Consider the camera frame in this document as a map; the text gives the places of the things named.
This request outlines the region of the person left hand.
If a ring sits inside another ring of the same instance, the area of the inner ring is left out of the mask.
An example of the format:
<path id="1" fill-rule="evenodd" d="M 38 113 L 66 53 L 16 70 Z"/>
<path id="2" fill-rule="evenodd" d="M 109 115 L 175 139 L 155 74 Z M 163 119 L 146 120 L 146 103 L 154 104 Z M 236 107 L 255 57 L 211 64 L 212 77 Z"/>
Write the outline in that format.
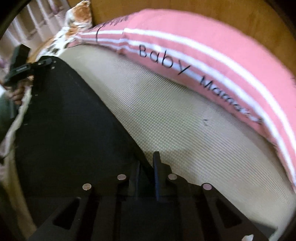
<path id="1" fill-rule="evenodd" d="M 22 105 L 25 89 L 31 86 L 32 82 L 29 79 L 24 79 L 18 82 L 15 90 L 7 90 L 5 92 L 6 98 L 12 100 L 16 105 Z"/>

